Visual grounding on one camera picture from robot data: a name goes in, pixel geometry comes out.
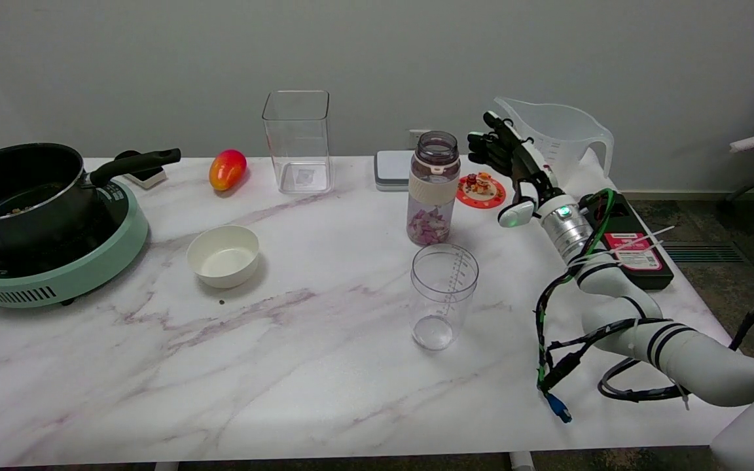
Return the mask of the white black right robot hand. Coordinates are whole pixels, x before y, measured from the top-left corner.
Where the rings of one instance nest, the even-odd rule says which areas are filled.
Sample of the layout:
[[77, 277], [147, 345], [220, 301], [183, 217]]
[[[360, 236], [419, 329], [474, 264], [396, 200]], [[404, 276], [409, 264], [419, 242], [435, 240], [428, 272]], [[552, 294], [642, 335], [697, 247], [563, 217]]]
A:
[[564, 192], [532, 137], [521, 137], [511, 119], [493, 111], [485, 111], [482, 119], [490, 131], [467, 134], [469, 160], [511, 180], [512, 203], [499, 212], [497, 220], [504, 228], [524, 226], [540, 217], [539, 209], [547, 201]]

